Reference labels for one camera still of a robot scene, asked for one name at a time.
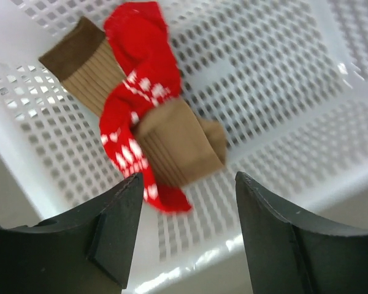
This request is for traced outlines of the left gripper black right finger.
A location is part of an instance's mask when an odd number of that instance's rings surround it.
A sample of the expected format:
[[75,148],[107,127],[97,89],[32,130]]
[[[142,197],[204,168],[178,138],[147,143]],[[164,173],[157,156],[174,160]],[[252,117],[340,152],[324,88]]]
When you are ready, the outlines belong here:
[[368,230],[321,217],[236,174],[254,293],[368,293]]

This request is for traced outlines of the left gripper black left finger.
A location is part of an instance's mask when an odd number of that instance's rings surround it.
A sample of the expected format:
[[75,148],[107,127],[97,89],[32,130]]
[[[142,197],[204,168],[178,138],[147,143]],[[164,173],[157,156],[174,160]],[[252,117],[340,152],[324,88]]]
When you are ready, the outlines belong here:
[[0,226],[0,293],[121,293],[143,194],[136,173],[35,226]]

